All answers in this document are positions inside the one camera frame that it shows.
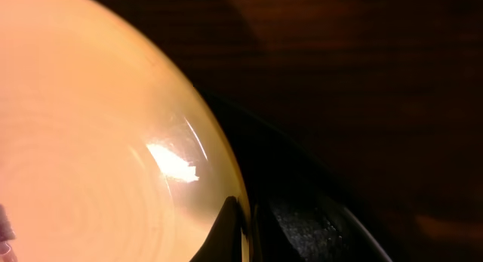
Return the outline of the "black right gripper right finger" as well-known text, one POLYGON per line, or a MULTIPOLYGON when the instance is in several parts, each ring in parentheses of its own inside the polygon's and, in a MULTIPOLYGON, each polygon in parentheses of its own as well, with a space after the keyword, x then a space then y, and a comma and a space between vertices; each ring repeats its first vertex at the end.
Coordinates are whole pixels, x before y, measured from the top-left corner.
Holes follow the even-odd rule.
POLYGON ((345 206, 323 197, 312 204, 259 201, 252 215, 252 260, 259 262, 392 262, 345 206))

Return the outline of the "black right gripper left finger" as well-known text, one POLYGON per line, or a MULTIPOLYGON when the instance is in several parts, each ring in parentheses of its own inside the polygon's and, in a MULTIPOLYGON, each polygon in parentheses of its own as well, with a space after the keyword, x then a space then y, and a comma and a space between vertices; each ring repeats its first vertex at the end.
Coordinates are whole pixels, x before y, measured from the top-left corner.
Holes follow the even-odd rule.
POLYGON ((242 262, 242 224, 238 200, 227 197, 206 240, 190 262, 242 262))

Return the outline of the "yellow plate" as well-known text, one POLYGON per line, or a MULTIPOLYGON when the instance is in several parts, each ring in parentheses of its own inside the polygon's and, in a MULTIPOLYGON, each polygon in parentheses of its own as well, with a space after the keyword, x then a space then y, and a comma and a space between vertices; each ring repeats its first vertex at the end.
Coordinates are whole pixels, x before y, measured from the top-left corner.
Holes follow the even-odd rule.
POLYGON ((1 259, 190 261, 248 196, 181 71, 93 0, 1 0, 1 259))

